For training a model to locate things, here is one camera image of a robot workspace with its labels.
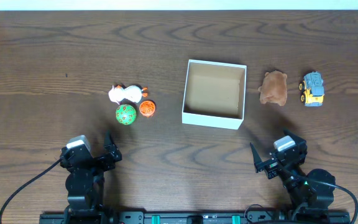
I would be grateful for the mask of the green numbered dice ball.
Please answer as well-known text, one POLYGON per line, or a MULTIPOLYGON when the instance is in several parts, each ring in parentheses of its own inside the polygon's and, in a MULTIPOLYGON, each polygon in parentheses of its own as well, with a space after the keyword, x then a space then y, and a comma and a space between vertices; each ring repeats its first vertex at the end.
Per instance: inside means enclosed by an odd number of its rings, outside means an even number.
POLYGON ((137 118, 137 111, 132 105, 119 105, 116 109, 116 120, 123 125, 132 124, 137 118))

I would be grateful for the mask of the orange ribbed ball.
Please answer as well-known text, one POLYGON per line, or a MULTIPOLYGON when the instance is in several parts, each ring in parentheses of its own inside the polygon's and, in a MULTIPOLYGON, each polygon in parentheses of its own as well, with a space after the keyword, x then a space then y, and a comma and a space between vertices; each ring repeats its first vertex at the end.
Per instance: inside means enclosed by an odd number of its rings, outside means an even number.
POLYGON ((149 118, 154 115, 156 110, 156 105, 153 101, 145 100, 139 105, 139 112, 141 115, 149 118))

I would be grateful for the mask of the white pink toy chicken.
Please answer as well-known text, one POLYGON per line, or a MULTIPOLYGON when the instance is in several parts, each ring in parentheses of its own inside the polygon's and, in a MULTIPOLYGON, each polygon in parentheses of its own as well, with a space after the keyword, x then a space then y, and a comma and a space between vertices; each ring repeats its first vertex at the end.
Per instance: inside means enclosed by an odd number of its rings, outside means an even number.
POLYGON ((140 88, 135 85, 131 85, 127 88, 123 88, 120 85, 112 86, 108 91, 108 97, 113 103, 121 104, 122 100, 129 100, 133 103, 139 103, 142 98, 148 96, 148 93, 145 91, 148 90, 147 87, 140 88))

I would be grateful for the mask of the yellow grey toy truck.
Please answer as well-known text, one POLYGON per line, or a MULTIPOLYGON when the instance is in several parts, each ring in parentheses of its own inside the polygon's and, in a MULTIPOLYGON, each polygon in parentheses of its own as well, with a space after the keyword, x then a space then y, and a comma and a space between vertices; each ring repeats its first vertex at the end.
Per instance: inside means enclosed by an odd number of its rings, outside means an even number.
POLYGON ((300 100, 305 106, 318 107, 323 105, 324 86, 319 72, 306 74, 298 88, 302 92, 300 100))

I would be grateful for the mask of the brown plush bear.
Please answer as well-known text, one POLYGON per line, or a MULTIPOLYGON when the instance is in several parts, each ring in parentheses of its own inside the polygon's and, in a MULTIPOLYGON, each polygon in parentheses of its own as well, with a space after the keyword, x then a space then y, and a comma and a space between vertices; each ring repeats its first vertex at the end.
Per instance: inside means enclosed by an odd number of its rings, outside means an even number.
POLYGON ((266 72, 263 83, 258 87, 260 103, 275 103, 284 106, 287 102, 287 74, 278 70, 266 72))

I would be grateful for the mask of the white cardboard box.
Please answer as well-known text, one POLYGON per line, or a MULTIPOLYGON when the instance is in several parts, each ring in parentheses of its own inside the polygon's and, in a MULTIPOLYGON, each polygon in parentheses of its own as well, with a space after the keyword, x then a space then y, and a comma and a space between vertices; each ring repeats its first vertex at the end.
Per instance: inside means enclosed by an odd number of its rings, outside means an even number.
POLYGON ((182 123, 239 129, 244 120, 246 79, 245 65, 190 59, 182 123))

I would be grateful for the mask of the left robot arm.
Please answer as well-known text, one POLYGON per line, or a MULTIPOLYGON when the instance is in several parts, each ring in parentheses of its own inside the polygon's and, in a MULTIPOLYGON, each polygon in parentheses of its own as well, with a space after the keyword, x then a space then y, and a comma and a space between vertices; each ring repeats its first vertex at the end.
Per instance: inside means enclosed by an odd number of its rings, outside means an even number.
POLYGON ((104 173, 116 167, 122 154, 110 132, 105 135, 103 147, 106 153, 93 157, 88 139, 80 135, 70 139, 62 149, 60 166, 70 173, 65 187, 68 213, 73 218, 97 217, 107 212, 103 205, 104 173))

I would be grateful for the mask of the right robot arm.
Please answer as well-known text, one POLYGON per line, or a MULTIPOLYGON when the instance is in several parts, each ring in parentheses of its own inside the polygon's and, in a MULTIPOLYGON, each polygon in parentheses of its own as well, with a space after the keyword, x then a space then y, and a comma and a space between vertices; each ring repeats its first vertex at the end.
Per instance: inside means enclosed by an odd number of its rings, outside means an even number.
POLYGON ((294 221, 329 218, 328 207, 334 201, 336 179, 324 169, 305 174, 300 166, 307 155, 306 140, 286 133, 273 144, 270 159, 263 161, 255 146, 250 144, 256 173, 265 172, 268 179, 279 177, 290 195, 294 221))

